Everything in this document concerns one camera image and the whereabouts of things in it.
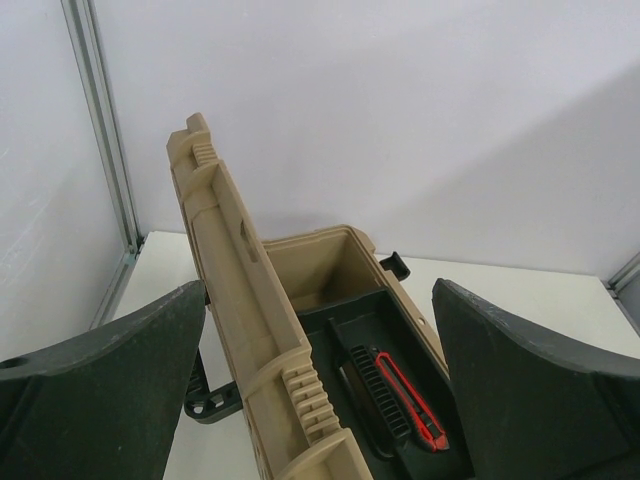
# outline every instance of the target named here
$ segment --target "black latch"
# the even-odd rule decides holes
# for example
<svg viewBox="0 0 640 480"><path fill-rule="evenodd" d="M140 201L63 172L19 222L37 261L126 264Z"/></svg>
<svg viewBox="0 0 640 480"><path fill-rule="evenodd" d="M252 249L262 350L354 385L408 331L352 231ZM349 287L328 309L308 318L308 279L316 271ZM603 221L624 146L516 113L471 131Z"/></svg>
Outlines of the black latch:
<svg viewBox="0 0 640 480"><path fill-rule="evenodd" d="M380 265L385 270L391 271L399 282L407 279L411 275L411 270L404 263L398 252L393 252L390 257L380 260Z"/></svg>
<svg viewBox="0 0 640 480"><path fill-rule="evenodd" d="M227 383L213 392L209 390L207 374L198 350L184 399L185 413L198 423L211 424L240 410L242 398L236 382Z"/></svg>

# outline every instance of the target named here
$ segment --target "tan toolbox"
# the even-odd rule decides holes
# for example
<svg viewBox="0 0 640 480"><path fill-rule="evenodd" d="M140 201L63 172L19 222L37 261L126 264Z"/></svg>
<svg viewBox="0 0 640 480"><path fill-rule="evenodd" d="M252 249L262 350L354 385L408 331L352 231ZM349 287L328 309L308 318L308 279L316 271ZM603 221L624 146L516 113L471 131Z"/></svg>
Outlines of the tan toolbox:
<svg viewBox="0 0 640 480"><path fill-rule="evenodd" d="M296 311L387 287L447 374L437 335L363 232L336 226L261 242L201 114L171 135L167 151L262 478L372 478L318 378Z"/></svg>

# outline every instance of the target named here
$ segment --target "plastic compartment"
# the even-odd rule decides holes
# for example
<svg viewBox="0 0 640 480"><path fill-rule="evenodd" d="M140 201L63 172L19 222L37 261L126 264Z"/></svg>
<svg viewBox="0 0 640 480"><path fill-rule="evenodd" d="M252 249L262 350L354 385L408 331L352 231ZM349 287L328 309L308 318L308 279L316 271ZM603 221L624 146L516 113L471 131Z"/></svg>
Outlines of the plastic compartment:
<svg viewBox="0 0 640 480"><path fill-rule="evenodd" d="M318 307L379 288L368 253L348 227L315 241L266 242L271 264L295 310Z"/></svg>
<svg viewBox="0 0 640 480"><path fill-rule="evenodd" d="M300 311L298 318L311 342L311 358L329 401L342 426L354 433L376 480L463 480L473 476L448 382L431 361L411 323L387 289ZM338 338L332 333L334 329L339 332ZM382 459L374 453L370 428L364 424L362 416L357 415L356 406L340 380L337 365L342 350L363 344L391 354L443 425L449 450L430 453L415 441L409 441L404 448L398 448L391 459Z"/></svg>

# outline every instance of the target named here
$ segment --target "toolbox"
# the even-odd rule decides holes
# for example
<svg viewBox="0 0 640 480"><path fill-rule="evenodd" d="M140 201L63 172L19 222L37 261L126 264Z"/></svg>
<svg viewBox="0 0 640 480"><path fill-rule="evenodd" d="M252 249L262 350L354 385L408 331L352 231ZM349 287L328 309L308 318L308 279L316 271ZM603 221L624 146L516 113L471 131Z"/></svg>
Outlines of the toolbox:
<svg viewBox="0 0 640 480"><path fill-rule="evenodd" d="M441 342L401 286L408 273L402 263L397 256L379 263L365 233L342 225L261 241L202 115L191 116L185 130L171 135L167 151L198 275L206 284L264 480L578 478L566 473L579 469L581 453L591 451L580 443L584 436L574 438L580 418L556 409L554 415L563 420L554 421L568 423L552 432L548 422L535 425L537 418L548 420L536 405L503 401L514 395L512 386L533 388L535 396L538 386L544 388L553 377L525 382L517 369L502 368L502 358L522 371L534 372L546 363L532 356L533 347L520 337L500 330L499 309L485 305L478 313L474 309L481 299L439 285L444 303L459 295L473 322L480 325L495 316L500 327L494 332L482 324L469 330L486 340L473 344L474 350L469 343L460 346L468 324L458 324L462 317L456 317L448 320L458 329L456 336L454 327L447 327ZM436 314L450 313L436 309ZM514 349L516 340L520 344ZM498 356L500 348L504 352ZM466 362L448 366L445 353L450 361ZM621 364L631 360L622 358ZM635 362L623 370L637 377L640 362ZM513 377L502 378L505 372ZM584 373L576 372L567 384ZM505 381L485 389L493 378ZM578 405L592 395L592 413L600 408L601 390L587 390L571 398ZM566 408L576 405L567 402ZM530 408L530 414L519 413L527 417L529 430L510 428L514 408ZM589 428L595 435L614 435L605 428L612 421L603 414ZM551 449L566 438L575 461L565 455L557 464L547 462ZM602 461L636 451L612 445Z"/></svg>

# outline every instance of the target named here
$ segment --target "metal frame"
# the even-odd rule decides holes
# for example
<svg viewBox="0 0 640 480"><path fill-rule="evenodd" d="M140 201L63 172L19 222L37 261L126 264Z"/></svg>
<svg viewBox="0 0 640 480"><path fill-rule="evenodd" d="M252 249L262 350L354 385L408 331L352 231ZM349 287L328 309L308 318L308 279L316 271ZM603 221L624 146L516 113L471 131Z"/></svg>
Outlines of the metal frame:
<svg viewBox="0 0 640 480"><path fill-rule="evenodd" d="M618 296L618 291L615 290L612 286L611 283L607 282L607 281L603 281L602 284L604 285L604 288L607 289L607 292L609 292L609 295L611 295L611 298L613 299L613 301L615 302L615 304L618 306L618 308L620 309L620 311L623 313L623 315L627 318L627 320L629 321L629 323L631 324L631 326L633 327L633 329L636 331L636 333L638 335L640 335L640 324L638 322L635 321L635 319L631 316L631 314L629 313L629 311L627 310L627 308L624 306L624 304L622 303L622 300L620 300L620 297Z"/></svg>
<svg viewBox="0 0 640 480"><path fill-rule="evenodd" d="M138 228L94 3L92 0L61 0L61 3L125 250L91 325L94 328L113 315L143 239Z"/></svg>
<svg viewBox="0 0 640 480"><path fill-rule="evenodd" d="M629 285L638 275L640 275L640 253L622 267L622 270L611 277L609 284L616 292L620 292L620 290Z"/></svg>

